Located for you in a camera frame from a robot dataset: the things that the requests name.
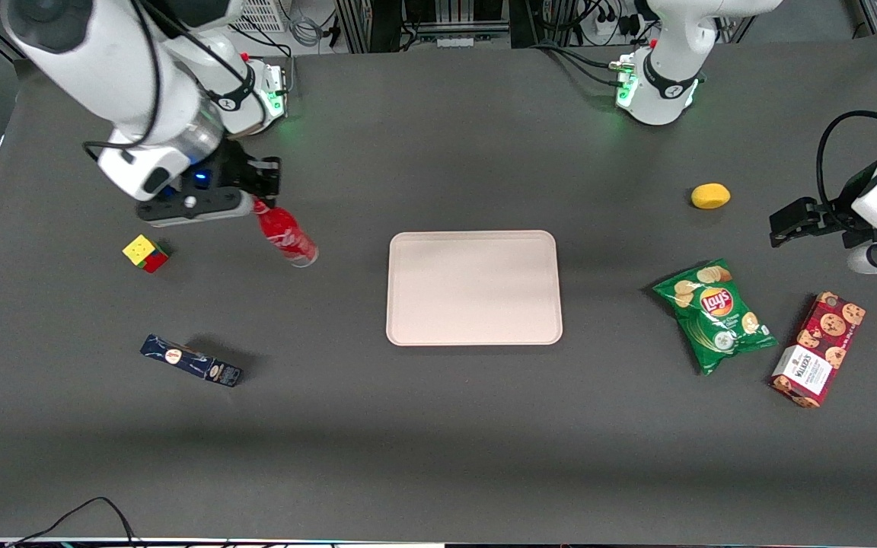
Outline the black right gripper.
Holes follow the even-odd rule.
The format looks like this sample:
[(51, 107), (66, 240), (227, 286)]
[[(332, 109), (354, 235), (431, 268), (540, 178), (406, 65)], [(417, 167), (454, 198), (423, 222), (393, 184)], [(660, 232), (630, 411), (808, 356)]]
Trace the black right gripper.
[(248, 154), (239, 142), (223, 140), (215, 152), (189, 166), (168, 184), (168, 197), (188, 190), (232, 187), (266, 205), (275, 205), (281, 178), (281, 158), (257, 158)]

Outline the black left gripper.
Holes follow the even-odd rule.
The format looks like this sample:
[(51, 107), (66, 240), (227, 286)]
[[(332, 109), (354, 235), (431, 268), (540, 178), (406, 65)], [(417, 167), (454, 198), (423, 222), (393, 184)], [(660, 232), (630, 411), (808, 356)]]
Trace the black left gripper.
[[(877, 161), (852, 176), (839, 195), (839, 204), (824, 204), (824, 216), (829, 225), (842, 233), (845, 249), (877, 243), (877, 228), (855, 211), (857, 198), (863, 197), (877, 185)], [(770, 246), (780, 247), (786, 242), (813, 235), (821, 228), (821, 207), (815, 199), (797, 199), (770, 215)]]

